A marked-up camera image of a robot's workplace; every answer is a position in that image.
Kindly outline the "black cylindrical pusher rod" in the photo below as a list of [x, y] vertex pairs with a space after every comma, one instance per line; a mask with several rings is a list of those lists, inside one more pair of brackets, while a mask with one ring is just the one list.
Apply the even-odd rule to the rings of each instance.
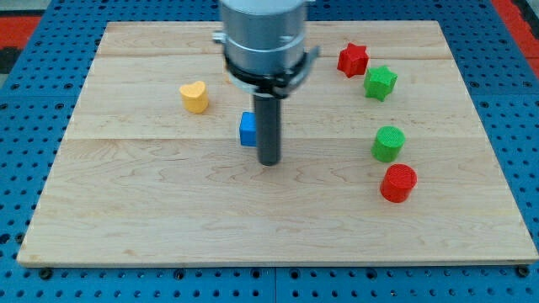
[[281, 159], [281, 101], [254, 95], [256, 148], [262, 165], [274, 166]]

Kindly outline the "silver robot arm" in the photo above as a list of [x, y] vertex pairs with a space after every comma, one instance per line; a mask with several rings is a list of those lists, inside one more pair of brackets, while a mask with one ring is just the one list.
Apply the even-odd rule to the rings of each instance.
[[281, 160], [281, 101], [309, 76], [320, 47], [305, 46], [307, 1], [221, 0], [222, 46], [231, 82], [252, 96], [259, 163]]

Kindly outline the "black clamp mount ring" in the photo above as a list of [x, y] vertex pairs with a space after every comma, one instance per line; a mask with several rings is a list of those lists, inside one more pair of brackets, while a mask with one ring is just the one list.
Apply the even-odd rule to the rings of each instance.
[[270, 75], [246, 72], [227, 56], [225, 67], [230, 82], [244, 92], [263, 98], [285, 99], [307, 80], [319, 55], [320, 47], [317, 45], [309, 52], [303, 52], [301, 59], [293, 67]]

